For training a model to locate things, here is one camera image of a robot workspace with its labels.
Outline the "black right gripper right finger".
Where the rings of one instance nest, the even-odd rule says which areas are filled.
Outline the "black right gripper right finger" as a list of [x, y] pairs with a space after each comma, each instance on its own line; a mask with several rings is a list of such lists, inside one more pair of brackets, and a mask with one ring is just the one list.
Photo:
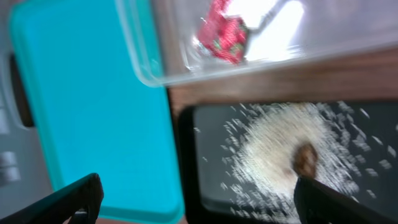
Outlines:
[[304, 224], [395, 224], [394, 220], [307, 177], [297, 179], [294, 203], [299, 219]]

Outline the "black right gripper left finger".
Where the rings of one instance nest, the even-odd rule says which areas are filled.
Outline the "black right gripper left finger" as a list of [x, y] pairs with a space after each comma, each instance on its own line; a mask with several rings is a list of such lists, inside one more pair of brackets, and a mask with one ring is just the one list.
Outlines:
[[1, 224], [95, 224], [104, 198], [101, 179], [91, 173], [28, 207], [1, 219]]

